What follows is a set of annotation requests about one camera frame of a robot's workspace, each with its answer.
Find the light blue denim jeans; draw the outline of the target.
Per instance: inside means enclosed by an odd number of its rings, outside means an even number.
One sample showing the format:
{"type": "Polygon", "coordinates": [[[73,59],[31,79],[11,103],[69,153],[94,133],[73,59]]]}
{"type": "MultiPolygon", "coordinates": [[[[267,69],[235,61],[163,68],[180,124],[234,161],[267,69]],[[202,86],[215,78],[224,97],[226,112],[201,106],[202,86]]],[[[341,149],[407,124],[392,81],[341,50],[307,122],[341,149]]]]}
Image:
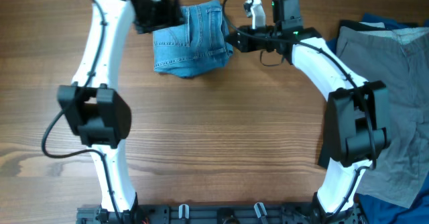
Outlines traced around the light blue denim jeans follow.
{"type": "Polygon", "coordinates": [[[194,78],[227,65],[232,45],[219,0],[181,7],[184,24],[153,33],[154,71],[194,78]]]}

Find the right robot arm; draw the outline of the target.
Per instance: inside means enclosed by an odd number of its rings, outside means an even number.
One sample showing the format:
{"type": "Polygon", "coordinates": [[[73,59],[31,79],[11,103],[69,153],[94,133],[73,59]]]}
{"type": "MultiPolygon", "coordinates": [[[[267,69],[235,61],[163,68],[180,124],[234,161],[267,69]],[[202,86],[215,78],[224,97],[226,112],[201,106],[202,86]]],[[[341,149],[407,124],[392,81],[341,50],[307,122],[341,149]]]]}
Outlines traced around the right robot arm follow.
{"type": "Polygon", "coordinates": [[[322,186],[303,209],[286,210],[288,221],[335,223],[355,210],[354,195],[367,171],[391,142],[386,85],[353,72],[327,46],[320,33],[304,27],[299,0],[271,0],[267,25],[261,0],[246,0],[251,25],[233,27],[226,41],[240,52],[277,52],[303,72],[326,100],[322,149],[326,168],[322,186]]]}

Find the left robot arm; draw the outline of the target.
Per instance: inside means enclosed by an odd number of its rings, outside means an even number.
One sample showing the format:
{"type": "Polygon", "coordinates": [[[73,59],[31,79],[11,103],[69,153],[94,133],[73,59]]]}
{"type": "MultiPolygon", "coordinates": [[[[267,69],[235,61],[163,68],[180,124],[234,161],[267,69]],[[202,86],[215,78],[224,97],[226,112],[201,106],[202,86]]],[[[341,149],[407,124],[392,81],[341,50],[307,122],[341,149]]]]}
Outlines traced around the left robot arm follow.
{"type": "Polygon", "coordinates": [[[99,206],[79,209],[77,223],[149,223],[131,183],[125,156],[131,109],[118,89],[129,28],[140,34],[184,23],[179,0],[92,0],[91,26],[78,70],[58,88],[60,117],[93,159],[99,206]]]}

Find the grey folded shorts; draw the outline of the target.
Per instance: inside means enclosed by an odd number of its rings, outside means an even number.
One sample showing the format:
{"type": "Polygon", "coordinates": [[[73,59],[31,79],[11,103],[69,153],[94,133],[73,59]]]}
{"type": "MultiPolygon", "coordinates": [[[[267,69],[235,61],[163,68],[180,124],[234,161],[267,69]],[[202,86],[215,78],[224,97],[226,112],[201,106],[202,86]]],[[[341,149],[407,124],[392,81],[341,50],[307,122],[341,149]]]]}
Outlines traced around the grey folded shorts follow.
{"type": "Polygon", "coordinates": [[[428,28],[339,30],[336,55],[389,92],[391,144],[366,172],[358,193],[408,208],[428,174],[428,28]]]}

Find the dark blue folded garment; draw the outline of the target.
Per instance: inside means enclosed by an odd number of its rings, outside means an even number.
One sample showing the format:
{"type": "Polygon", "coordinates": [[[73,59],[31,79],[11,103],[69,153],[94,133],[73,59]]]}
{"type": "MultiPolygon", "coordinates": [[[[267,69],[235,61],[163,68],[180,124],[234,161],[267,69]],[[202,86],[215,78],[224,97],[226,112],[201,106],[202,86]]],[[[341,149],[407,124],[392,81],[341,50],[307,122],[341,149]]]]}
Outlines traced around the dark blue folded garment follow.
{"type": "MultiPolygon", "coordinates": [[[[418,25],[417,23],[400,23],[394,19],[388,19],[370,13],[365,13],[359,22],[383,22],[388,31],[417,27],[428,28],[427,23],[424,25],[418,25]]],[[[408,208],[383,201],[367,194],[358,194],[363,211],[370,223],[428,222],[428,174],[414,202],[408,208]]]]}

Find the right grey rail clip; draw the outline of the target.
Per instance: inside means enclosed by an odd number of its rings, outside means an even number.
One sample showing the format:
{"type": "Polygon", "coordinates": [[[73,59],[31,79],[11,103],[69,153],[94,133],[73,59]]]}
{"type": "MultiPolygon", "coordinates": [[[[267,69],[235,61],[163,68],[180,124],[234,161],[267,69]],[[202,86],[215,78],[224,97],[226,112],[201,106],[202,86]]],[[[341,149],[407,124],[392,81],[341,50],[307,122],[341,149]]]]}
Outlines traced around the right grey rail clip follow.
{"type": "Polygon", "coordinates": [[[255,203],[253,208],[255,210],[255,213],[258,219],[267,217],[267,211],[266,211],[265,205],[262,202],[255,203]]]}

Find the grey rail clip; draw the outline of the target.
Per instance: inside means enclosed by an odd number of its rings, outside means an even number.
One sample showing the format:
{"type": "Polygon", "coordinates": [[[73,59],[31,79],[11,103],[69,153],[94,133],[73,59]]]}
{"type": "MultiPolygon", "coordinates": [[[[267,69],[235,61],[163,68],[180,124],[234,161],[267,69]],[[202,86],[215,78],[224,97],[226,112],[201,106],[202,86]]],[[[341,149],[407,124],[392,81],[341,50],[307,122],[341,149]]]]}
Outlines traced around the grey rail clip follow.
{"type": "Polygon", "coordinates": [[[255,213],[258,219],[267,217],[267,211],[266,211],[265,205],[262,202],[255,203],[253,208],[255,210],[255,213]]]}
{"type": "Polygon", "coordinates": [[[190,218],[190,207],[187,204],[181,204],[178,207],[178,218],[189,219],[190,218]]]}

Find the left grey rail clip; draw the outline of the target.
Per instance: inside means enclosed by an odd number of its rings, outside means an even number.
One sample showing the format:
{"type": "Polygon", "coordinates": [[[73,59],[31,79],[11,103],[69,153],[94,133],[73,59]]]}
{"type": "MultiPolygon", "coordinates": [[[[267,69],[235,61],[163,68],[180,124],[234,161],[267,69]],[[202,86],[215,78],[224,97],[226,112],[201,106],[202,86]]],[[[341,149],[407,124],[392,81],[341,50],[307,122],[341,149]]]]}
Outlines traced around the left grey rail clip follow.
{"type": "Polygon", "coordinates": [[[187,204],[181,204],[178,207],[178,218],[189,219],[190,218],[190,207],[187,204]]]}

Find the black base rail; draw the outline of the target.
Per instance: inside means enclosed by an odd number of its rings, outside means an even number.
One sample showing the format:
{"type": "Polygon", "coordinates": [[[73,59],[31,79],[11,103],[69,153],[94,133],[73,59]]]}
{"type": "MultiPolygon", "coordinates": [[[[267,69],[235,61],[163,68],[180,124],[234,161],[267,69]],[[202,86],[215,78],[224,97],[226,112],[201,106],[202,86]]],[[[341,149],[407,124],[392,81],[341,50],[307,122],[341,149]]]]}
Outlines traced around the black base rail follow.
{"type": "MultiPolygon", "coordinates": [[[[258,219],[254,205],[190,206],[190,218],[179,219],[178,207],[169,205],[140,205],[137,211],[120,213],[123,223],[317,223],[311,221],[310,203],[265,205],[267,217],[258,219]]],[[[348,217],[333,223],[369,223],[362,208],[355,204],[348,217]]],[[[114,212],[101,207],[79,208],[76,223],[120,223],[114,212]]]]}

